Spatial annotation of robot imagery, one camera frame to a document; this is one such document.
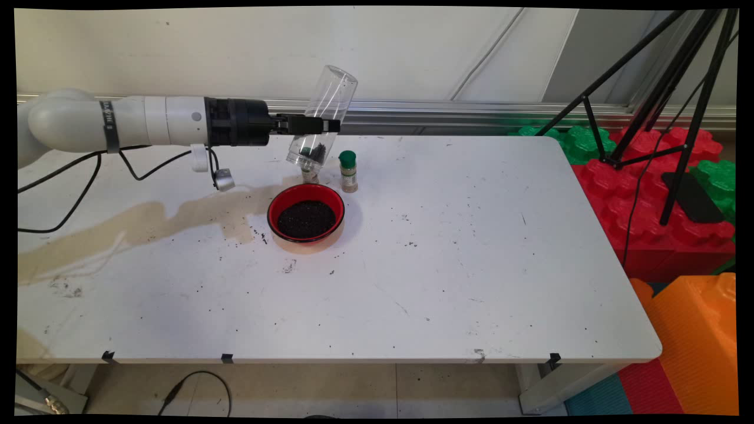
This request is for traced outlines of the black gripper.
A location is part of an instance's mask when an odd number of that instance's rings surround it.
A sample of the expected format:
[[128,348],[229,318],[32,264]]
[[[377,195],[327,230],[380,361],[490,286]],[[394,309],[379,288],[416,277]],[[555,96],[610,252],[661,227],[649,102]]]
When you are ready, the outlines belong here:
[[266,102],[205,97],[209,147],[265,147],[270,134],[307,136],[339,133],[339,119],[303,114],[271,116]]

